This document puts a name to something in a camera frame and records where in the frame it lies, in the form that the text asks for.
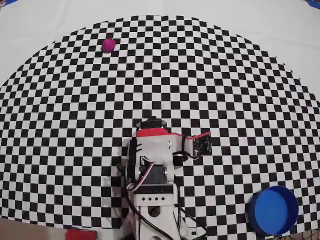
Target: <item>black and white checkered pattern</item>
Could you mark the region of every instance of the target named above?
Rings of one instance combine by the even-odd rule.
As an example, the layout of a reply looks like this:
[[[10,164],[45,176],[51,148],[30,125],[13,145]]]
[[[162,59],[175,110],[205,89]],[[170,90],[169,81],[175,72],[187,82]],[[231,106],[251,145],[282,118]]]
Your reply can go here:
[[[105,38],[116,40],[111,54]],[[291,233],[320,223],[319,102],[258,45],[196,18],[133,16],[72,32],[12,74],[0,106],[2,218],[119,228],[128,208],[116,165],[153,115],[172,132],[212,133],[213,156],[176,171],[182,205],[209,239],[256,239],[245,209],[274,185],[297,197]]]

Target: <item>red object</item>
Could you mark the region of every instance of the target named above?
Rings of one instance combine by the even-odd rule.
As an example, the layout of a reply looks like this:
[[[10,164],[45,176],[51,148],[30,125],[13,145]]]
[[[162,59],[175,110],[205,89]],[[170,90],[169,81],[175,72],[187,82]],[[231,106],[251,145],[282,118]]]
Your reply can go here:
[[[116,46],[116,41],[115,40],[113,40],[113,39],[105,39],[102,42],[101,50],[105,54],[109,54],[115,49],[115,46]]]
[[[97,240],[97,232],[90,230],[68,229],[65,240]]]

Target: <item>black cable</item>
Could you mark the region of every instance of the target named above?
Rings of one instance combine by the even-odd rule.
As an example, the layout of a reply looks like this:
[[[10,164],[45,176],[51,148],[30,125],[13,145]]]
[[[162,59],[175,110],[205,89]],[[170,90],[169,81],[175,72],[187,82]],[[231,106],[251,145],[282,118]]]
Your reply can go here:
[[[187,151],[185,151],[185,141],[186,141],[186,136],[182,135],[182,141],[181,141],[181,151],[175,151],[172,153],[172,155],[177,155],[177,154],[181,154],[183,156],[189,156],[192,159],[197,159],[199,158],[199,156],[192,156],[190,153],[188,153]]]
[[[207,236],[207,228],[205,226],[203,226],[202,224],[200,224],[193,216],[191,216],[190,214],[186,213],[186,211],[181,207],[180,210],[187,216],[189,217],[192,221],[194,221],[197,225],[199,225],[201,228],[203,228],[203,230],[205,231],[204,234],[202,234],[201,236],[198,236],[196,238],[193,238],[192,240],[201,240],[202,238],[204,238],[205,236]]]
[[[153,228],[154,230],[156,230],[158,233],[162,234],[163,236],[165,236],[167,239],[169,240],[174,240],[169,234],[167,234],[165,231],[162,231],[160,228],[158,228],[157,226],[153,225],[151,222],[149,222],[143,215],[141,215],[140,212],[138,212],[138,210],[135,208],[135,206],[132,204],[132,202],[129,199],[129,195],[128,192],[126,190],[124,190],[124,188],[122,188],[123,191],[123,195],[126,199],[126,201],[128,202],[128,205],[131,209],[131,211],[137,215],[142,221],[144,221],[147,225],[149,225],[151,228]]]
[[[177,227],[178,227],[178,231],[180,234],[180,226],[181,226],[181,202],[180,202],[180,186],[176,185],[176,191],[177,191],[177,203],[178,203],[178,222],[177,222]]]
[[[188,156],[188,157],[190,157],[190,158],[192,158],[192,159],[198,159],[199,158],[199,156],[192,156],[190,153],[188,153],[187,151],[175,151],[175,152],[173,152],[172,153],[172,155],[178,155],[178,154],[181,154],[181,155],[183,155],[183,156]]]
[[[140,240],[140,231],[141,231],[141,218],[139,217],[139,225],[138,225],[138,240]]]

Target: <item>wire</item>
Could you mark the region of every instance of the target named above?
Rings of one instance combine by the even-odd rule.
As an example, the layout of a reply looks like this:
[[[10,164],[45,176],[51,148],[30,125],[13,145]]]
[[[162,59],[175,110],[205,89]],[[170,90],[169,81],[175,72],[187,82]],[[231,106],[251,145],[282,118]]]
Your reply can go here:
[[[176,185],[176,191],[177,191],[177,203],[178,203],[178,222],[177,227],[180,234],[180,226],[181,226],[181,202],[180,202],[180,186]]]
[[[190,157],[190,158],[192,158],[192,159],[198,159],[199,158],[199,156],[197,155],[197,156],[192,156],[190,153],[188,153],[187,151],[175,151],[175,152],[173,152],[172,153],[172,155],[178,155],[178,154],[181,154],[181,155],[183,155],[183,156],[188,156],[188,157]]]
[[[141,218],[139,218],[139,225],[138,225],[138,240],[140,240],[140,231],[141,231]]]
[[[126,187],[125,187],[126,190],[129,191],[129,192],[134,192],[134,191],[136,191],[136,190],[141,186],[141,184],[144,182],[144,180],[146,180],[148,174],[150,173],[152,167],[153,167],[155,164],[156,164],[155,162],[152,162],[152,163],[150,164],[150,166],[148,167],[148,169],[147,169],[146,172],[144,173],[143,177],[140,179],[140,181],[138,182],[138,184],[135,185],[133,188],[130,189],[130,187],[133,186],[134,183],[131,182],[131,183],[127,184]]]
[[[141,213],[135,208],[135,206],[132,204],[132,202],[129,199],[128,191],[123,190],[122,193],[124,194],[124,197],[126,201],[128,202],[128,205],[131,209],[131,211],[137,215],[142,221],[144,221],[147,225],[149,225],[152,229],[156,230],[158,233],[162,234],[169,240],[174,240],[169,234],[158,228],[157,226],[153,225],[151,222],[149,222]]]
[[[180,210],[187,216],[189,217],[192,221],[194,221],[197,225],[199,225],[201,228],[203,228],[203,230],[205,230],[205,233],[202,234],[201,236],[198,236],[196,238],[193,238],[192,240],[200,240],[202,238],[204,238],[205,236],[207,236],[207,228],[205,226],[203,226],[202,224],[200,224],[193,216],[191,216],[190,214],[186,213],[186,211],[181,207]]]
[[[172,155],[178,155],[178,154],[181,154],[183,156],[188,156],[192,159],[198,159],[199,156],[192,156],[190,153],[188,153],[187,151],[185,151],[185,141],[186,141],[186,136],[185,135],[182,135],[182,141],[181,141],[181,151],[175,151],[172,153]]]

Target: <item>blue bowl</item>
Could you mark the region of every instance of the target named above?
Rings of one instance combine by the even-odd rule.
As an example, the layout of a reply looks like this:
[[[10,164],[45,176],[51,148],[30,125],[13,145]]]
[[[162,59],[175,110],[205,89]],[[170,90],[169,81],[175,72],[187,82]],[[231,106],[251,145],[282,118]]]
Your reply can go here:
[[[295,225],[298,213],[295,195],[284,186],[271,186],[252,197],[248,220],[256,233],[278,236]]]

